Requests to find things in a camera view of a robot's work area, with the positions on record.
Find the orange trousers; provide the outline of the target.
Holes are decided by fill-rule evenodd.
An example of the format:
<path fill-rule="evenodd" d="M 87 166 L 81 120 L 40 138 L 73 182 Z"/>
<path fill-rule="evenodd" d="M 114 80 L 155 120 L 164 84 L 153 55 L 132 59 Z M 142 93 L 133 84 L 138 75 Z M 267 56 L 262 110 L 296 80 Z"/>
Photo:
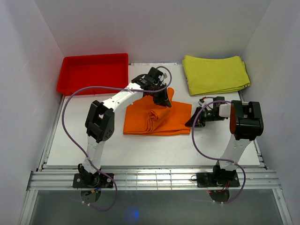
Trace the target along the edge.
<path fill-rule="evenodd" d="M 145 96 L 126 109 L 123 134 L 125 135 L 188 135 L 185 123 L 190 119 L 192 105 L 173 101 L 174 89 L 168 88 L 171 107 L 155 105 L 151 96 Z"/>

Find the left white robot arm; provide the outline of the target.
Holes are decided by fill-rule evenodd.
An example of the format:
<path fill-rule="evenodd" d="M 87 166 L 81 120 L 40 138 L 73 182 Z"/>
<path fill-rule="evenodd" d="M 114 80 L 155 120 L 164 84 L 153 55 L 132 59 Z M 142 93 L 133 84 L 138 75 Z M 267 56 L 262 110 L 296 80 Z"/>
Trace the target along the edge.
<path fill-rule="evenodd" d="M 95 100 L 91 103 L 85 122 L 88 136 L 87 156 L 78 165 L 79 174 L 88 187 L 95 187 L 99 183 L 101 156 L 105 142 L 114 133 L 116 112 L 144 96 L 151 96 L 155 105 L 172 106 L 167 94 L 166 77 L 159 69 L 151 67 L 147 74 L 134 78 L 124 90 L 102 102 Z"/>

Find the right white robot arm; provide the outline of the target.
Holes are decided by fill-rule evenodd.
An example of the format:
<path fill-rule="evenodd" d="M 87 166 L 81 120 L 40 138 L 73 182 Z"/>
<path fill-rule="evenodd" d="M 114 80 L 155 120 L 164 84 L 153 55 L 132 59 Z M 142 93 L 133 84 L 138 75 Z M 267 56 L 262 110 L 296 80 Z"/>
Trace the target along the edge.
<path fill-rule="evenodd" d="M 264 129 L 260 103 L 240 100 L 225 101 L 224 97 L 206 97 L 199 100 L 186 127 L 204 127 L 207 122 L 229 119 L 230 140 L 212 172 L 197 173 L 194 181 L 199 188 L 220 187 L 223 189 L 239 187 L 236 165 L 249 143 L 261 136 Z"/>

